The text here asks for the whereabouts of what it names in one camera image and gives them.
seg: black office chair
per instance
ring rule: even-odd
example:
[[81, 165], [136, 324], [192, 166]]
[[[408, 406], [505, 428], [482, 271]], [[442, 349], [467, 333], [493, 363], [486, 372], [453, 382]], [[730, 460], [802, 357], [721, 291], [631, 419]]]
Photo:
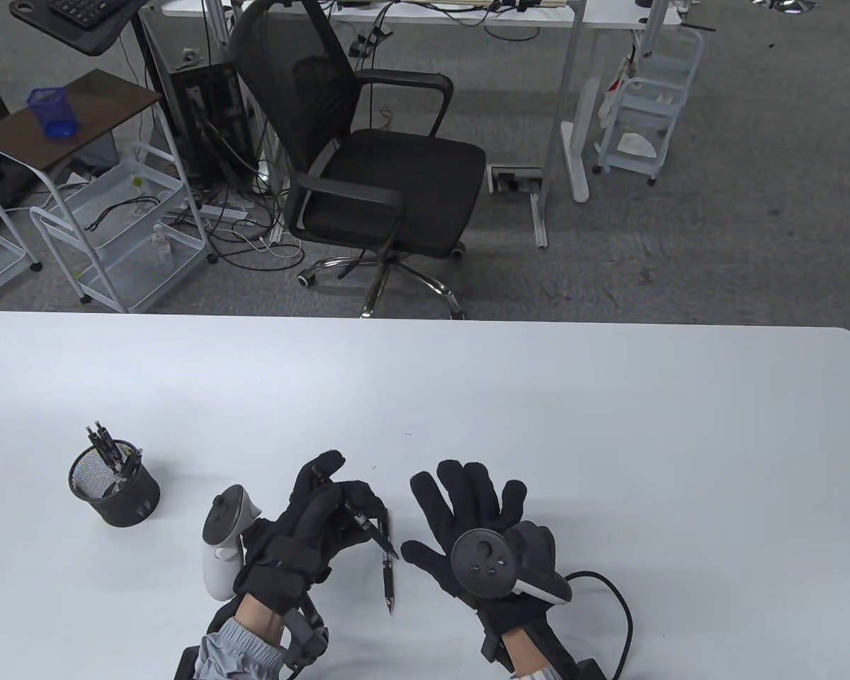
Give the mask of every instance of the black office chair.
[[[299, 272], [299, 283], [307, 288], [324, 269], [341, 269], [343, 278], [357, 266], [377, 266], [361, 310], [370, 317], [396, 268], [442, 295], [452, 318], [463, 318], [450, 288], [403, 261], [409, 255], [447, 259], [465, 252], [460, 236], [479, 195], [485, 153], [435, 136], [451, 103], [452, 82], [440, 74], [353, 72], [318, 0], [269, 12], [274, 4], [283, 0], [256, 0], [248, 7], [230, 49], [238, 74], [286, 150], [286, 227], [303, 241], [361, 250], [359, 256], [314, 263]], [[299, 4], [305, 12], [295, 11]], [[351, 132], [361, 89], [371, 84], [440, 91], [444, 101], [431, 134]], [[332, 142], [338, 145], [334, 155], [312, 177], [312, 163]]]

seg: gray sleeve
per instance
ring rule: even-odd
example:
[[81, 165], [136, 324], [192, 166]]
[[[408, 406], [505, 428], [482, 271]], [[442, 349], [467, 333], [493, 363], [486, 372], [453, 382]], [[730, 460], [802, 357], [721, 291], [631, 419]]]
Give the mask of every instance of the gray sleeve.
[[234, 618], [205, 635], [195, 661], [195, 680], [277, 680], [283, 654]]

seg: pen holder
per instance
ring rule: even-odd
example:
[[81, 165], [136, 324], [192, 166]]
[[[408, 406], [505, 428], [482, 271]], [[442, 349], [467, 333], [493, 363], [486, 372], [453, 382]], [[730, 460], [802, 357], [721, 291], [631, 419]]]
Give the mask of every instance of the pen holder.
[[26, 103], [47, 138], [66, 139], [78, 132], [79, 121], [76, 120], [76, 114], [66, 98], [66, 90], [62, 87], [32, 90]]
[[[113, 440], [123, 463], [139, 453], [128, 441]], [[123, 479], [109, 468], [97, 449], [84, 451], [69, 469], [69, 490], [92, 508], [113, 527], [131, 527], [147, 518], [160, 499], [160, 487], [139, 461], [130, 476]]]

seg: chair seat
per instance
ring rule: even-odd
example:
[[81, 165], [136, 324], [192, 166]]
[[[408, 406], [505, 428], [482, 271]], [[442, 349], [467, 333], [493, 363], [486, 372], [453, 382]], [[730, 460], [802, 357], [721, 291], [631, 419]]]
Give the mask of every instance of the chair seat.
[[[321, 176], [399, 191], [406, 216], [394, 249], [447, 258], [479, 198], [484, 160], [482, 149], [464, 142], [357, 130], [344, 140]], [[383, 206], [313, 193], [302, 224], [305, 240], [373, 248], [384, 242], [390, 218]]]

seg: computer tower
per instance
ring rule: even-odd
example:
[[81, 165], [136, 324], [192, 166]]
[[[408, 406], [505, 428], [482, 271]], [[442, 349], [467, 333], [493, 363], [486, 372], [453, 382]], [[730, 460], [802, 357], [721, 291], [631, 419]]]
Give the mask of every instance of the computer tower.
[[208, 185], [230, 181], [223, 159], [240, 178], [251, 177], [253, 130], [237, 73], [211, 27], [201, 16], [164, 16], [160, 0], [145, 4], [139, 16], [189, 174]]

